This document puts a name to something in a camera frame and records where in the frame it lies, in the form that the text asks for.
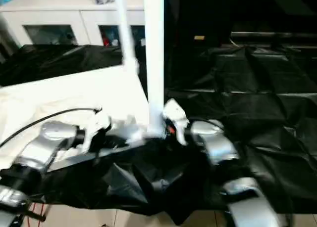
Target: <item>white vertical rod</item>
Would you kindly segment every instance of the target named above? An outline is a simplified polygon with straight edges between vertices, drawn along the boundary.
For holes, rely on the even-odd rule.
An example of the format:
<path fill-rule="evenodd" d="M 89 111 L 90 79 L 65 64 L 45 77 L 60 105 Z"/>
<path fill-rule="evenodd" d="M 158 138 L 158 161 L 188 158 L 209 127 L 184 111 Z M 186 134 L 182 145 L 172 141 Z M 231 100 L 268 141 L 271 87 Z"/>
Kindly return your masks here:
<path fill-rule="evenodd" d="M 131 27 L 127 20 L 127 10 L 125 0 L 114 0 L 119 15 L 119 35 L 121 42 L 121 49 L 123 55 L 123 65 L 128 70 L 134 70 L 136 74 L 139 73 L 139 63 L 135 57 L 134 44 L 132 39 Z"/>
<path fill-rule="evenodd" d="M 164 0 L 144 0 L 149 132 L 164 131 Z"/>

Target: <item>wrinkled black fabric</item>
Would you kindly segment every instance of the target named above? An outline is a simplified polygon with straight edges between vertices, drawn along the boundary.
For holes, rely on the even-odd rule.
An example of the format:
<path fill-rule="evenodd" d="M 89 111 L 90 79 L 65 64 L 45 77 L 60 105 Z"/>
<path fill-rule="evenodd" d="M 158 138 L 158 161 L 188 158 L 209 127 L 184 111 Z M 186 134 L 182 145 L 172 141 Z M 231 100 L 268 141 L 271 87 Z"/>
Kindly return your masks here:
<path fill-rule="evenodd" d="M 279 212 L 288 212 L 287 196 L 295 213 L 316 212 L 315 55 L 282 48 L 209 49 L 175 60 L 168 74 L 166 97 L 175 98 L 187 116 L 224 123 L 243 144 L 246 163 Z"/>
<path fill-rule="evenodd" d="M 0 66 L 0 85 L 8 86 L 121 63 L 117 47 L 25 45 Z"/>
<path fill-rule="evenodd" d="M 223 122 L 277 212 L 316 213 L 316 51 L 186 48 L 170 58 L 166 99 L 175 98 L 187 116 Z M 198 149 L 154 139 L 97 165 L 49 173 L 34 198 L 144 215 L 166 211 L 180 224 L 194 210 L 225 208 L 218 180 Z"/>

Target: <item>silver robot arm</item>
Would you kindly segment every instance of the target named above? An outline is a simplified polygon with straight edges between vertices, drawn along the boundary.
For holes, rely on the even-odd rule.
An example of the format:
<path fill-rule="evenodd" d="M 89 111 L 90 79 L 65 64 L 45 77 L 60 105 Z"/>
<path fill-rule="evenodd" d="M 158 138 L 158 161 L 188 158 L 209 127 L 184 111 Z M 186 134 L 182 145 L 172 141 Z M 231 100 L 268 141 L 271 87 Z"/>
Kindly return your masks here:
<path fill-rule="evenodd" d="M 0 227 L 13 226 L 23 216 L 44 221 L 30 212 L 28 196 L 39 185 L 60 150 L 84 142 L 85 131 L 78 126 L 52 121 L 42 125 L 40 134 L 29 142 L 11 167 L 0 171 Z"/>
<path fill-rule="evenodd" d="M 239 154 L 233 143 L 225 136 L 218 121 L 194 121 L 188 128 L 189 138 L 203 147 L 212 166 L 221 167 L 224 161 L 230 166 L 231 162 L 239 159 Z M 232 170 L 224 170 L 228 175 L 223 183 L 227 196 L 244 196 L 246 192 L 254 195 L 248 198 L 231 198 L 227 203 L 231 217 L 236 227 L 280 227 L 282 226 L 277 214 L 261 191 L 254 178 L 244 177 L 241 173 L 229 174 Z"/>

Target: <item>white sheet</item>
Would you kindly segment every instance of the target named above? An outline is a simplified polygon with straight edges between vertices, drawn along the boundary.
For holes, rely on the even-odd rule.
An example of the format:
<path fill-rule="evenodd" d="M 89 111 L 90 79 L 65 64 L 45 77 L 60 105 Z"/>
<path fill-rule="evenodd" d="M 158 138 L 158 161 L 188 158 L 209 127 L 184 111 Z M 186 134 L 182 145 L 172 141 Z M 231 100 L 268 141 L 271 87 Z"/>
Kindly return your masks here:
<path fill-rule="evenodd" d="M 102 107 L 113 119 L 134 116 L 141 126 L 147 127 L 149 123 L 148 103 L 138 77 L 123 66 L 115 66 L 1 88 L 0 140 L 32 121 L 76 107 Z M 52 119 L 84 127 L 93 116 L 93 112 L 78 111 Z M 10 166 L 14 157 L 37 136 L 40 125 L 0 148 L 0 169 Z M 75 153 L 71 150 L 67 156 Z"/>

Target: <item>red wire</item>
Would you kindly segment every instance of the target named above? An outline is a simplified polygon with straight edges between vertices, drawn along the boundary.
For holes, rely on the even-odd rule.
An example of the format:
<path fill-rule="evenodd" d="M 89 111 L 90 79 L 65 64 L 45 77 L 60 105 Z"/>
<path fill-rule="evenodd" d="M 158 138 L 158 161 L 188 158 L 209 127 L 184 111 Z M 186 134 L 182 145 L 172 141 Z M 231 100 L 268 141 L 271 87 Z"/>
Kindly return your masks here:
<path fill-rule="evenodd" d="M 34 210 L 35 210 L 35 203 L 33 203 L 33 209 L 32 209 L 32 212 L 34 212 Z M 31 225 L 30 225 L 30 218 L 29 217 L 27 217 L 27 222 L 28 222 L 28 227 L 30 227 Z"/>
<path fill-rule="evenodd" d="M 41 207 L 41 213 L 40 213 L 41 216 L 43 214 L 43 210 L 44 210 L 44 204 L 42 204 L 42 207 Z"/>

